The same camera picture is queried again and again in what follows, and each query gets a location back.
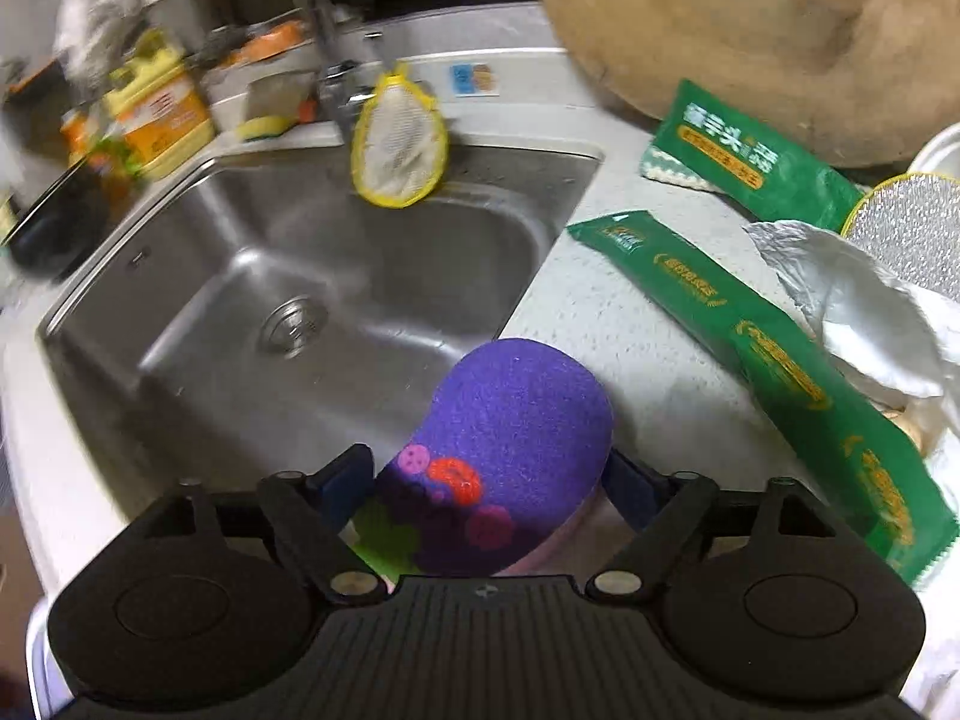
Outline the purple patterned sponge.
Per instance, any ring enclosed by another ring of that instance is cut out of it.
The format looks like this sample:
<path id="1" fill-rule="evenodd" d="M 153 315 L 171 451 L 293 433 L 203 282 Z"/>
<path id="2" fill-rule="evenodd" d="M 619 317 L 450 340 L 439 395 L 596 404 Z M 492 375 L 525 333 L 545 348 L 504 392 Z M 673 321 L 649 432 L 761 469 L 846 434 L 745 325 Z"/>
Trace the purple patterned sponge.
<path id="1" fill-rule="evenodd" d="M 576 522 L 612 440 L 612 403 L 587 367 L 525 338 L 482 344 L 377 473 L 355 550 L 391 582 L 511 571 Z"/>

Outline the long green wrapper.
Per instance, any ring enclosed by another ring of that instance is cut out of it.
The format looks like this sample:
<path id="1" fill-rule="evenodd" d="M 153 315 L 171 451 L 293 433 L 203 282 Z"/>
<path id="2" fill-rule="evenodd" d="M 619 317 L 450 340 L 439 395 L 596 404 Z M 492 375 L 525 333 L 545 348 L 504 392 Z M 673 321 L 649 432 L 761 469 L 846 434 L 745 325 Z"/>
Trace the long green wrapper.
<path id="1" fill-rule="evenodd" d="M 918 447 L 784 310 L 646 210 L 568 234 L 604 255 L 747 385 L 846 523 L 907 582 L 958 538 Z"/>

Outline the white tissue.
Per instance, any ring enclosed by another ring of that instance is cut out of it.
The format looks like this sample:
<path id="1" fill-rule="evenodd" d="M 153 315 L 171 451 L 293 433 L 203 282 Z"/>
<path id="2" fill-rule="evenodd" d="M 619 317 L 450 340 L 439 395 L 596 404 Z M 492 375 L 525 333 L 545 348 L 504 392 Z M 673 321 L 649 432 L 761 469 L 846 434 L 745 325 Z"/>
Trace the white tissue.
<path id="1" fill-rule="evenodd" d="M 958 304 L 802 221 L 747 234 L 825 351 L 877 392 L 958 405 Z"/>

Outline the green snack wrapper short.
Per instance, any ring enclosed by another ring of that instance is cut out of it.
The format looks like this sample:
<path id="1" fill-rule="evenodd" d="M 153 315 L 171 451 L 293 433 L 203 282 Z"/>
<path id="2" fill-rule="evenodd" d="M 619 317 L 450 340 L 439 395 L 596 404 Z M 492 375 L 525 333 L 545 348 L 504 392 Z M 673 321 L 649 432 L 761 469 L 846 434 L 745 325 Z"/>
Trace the green snack wrapper short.
<path id="1" fill-rule="evenodd" d="M 862 192 L 802 146 L 690 80 L 677 86 L 654 146 L 760 221 L 839 231 Z"/>

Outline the silver round scouring pad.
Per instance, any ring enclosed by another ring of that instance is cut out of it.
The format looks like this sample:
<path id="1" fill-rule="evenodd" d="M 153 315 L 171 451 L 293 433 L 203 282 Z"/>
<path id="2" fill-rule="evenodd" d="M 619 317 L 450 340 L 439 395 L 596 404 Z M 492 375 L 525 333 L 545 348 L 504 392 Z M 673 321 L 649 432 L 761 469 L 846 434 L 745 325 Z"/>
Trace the silver round scouring pad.
<path id="1" fill-rule="evenodd" d="M 892 270 L 900 280 L 958 301 L 958 181 L 910 172 L 862 197 L 841 236 Z"/>

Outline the white paper instant-noodle cup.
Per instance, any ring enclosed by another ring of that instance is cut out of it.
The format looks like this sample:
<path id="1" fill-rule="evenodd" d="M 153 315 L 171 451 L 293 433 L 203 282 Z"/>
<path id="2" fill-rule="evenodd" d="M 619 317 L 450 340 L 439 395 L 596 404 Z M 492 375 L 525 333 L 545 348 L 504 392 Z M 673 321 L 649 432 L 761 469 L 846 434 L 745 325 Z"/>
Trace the white paper instant-noodle cup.
<path id="1" fill-rule="evenodd" d="M 960 124 L 949 125 L 934 135 L 916 154 L 908 171 L 960 179 Z"/>

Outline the chrome kitchen faucet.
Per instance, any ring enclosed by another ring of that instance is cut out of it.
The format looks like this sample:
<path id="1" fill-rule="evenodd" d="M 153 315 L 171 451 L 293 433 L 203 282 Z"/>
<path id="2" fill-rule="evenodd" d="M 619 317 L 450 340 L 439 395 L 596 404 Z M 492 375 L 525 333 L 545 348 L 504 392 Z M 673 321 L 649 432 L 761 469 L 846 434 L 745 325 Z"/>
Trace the chrome kitchen faucet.
<path id="1" fill-rule="evenodd" d="M 309 26 L 319 55 L 316 88 L 320 104 L 337 126 L 343 143 L 349 145 L 363 104 L 373 96 L 373 92 L 359 82 L 359 63 L 355 59 L 348 59 L 343 50 L 331 0 L 293 2 Z"/>

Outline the stainless steel sink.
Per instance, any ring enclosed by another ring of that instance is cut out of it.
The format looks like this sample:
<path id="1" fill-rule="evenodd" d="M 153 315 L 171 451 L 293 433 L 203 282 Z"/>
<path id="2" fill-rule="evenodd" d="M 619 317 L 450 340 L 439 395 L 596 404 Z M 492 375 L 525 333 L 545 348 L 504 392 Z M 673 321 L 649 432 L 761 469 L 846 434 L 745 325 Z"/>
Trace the stainless steel sink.
<path id="1" fill-rule="evenodd" d="M 451 158 L 405 210 L 361 200 L 335 148 L 215 158 L 83 271 L 44 346 L 122 514 L 353 444 L 391 460 L 449 369 L 500 335 L 597 171 L 540 149 Z"/>

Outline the black bowl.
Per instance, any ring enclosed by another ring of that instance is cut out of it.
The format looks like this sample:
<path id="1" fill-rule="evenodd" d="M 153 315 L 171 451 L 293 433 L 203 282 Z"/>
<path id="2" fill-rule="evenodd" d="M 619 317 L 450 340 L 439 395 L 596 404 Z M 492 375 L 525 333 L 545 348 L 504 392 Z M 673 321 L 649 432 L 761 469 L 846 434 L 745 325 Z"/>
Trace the black bowl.
<path id="1" fill-rule="evenodd" d="M 81 160 L 34 202 L 3 247 L 21 275 L 62 281 L 98 249 L 109 218 L 101 177 Z"/>

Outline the yellow green sponge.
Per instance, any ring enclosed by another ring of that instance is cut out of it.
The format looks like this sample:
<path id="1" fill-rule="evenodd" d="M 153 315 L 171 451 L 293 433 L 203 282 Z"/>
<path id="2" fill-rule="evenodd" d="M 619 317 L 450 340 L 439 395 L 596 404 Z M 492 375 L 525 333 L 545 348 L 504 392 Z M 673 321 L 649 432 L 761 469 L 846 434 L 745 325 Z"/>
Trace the yellow green sponge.
<path id="1" fill-rule="evenodd" d="M 247 87 L 236 137 L 241 142 L 281 137 L 291 128 L 317 121 L 318 109 L 316 78 L 310 71 L 264 76 Z"/>

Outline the yellow detergent bottle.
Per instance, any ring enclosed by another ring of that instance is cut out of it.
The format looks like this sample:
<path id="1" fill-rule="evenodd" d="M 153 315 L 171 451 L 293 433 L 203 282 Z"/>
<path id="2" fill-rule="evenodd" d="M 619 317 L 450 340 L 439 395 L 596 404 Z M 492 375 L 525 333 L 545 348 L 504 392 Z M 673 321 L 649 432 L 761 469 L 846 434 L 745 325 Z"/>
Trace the yellow detergent bottle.
<path id="1" fill-rule="evenodd" d="M 215 138 L 184 54 L 158 28 L 145 29 L 110 71 L 103 103 L 147 181 L 169 176 Z"/>

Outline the small orange bottle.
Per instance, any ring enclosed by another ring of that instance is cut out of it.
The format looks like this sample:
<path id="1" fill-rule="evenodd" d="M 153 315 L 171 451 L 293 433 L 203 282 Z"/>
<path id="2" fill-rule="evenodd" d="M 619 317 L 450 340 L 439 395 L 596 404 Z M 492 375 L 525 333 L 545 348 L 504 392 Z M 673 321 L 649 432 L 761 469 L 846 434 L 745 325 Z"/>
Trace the small orange bottle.
<path id="1" fill-rule="evenodd" d="M 94 154 L 94 135 L 96 127 L 80 109 L 69 109 L 62 115 L 60 133 L 64 135 L 68 149 L 70 167 L 82 161 L 88 161 L 91 167 L 98 167 L 98 156 Z"/>

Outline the round wooden cutting board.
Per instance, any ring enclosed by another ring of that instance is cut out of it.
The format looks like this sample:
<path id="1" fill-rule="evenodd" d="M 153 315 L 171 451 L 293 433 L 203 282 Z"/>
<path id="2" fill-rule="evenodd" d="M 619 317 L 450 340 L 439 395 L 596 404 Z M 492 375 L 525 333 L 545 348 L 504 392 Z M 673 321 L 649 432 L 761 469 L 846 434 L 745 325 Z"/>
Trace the round wooden cutting board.
<path id="1" fill-rule="evenodd" d="M 540 0 L 581 68 L 662 119 L 682 80 L 839 167 L 958 119 L 958 0 Z"/>

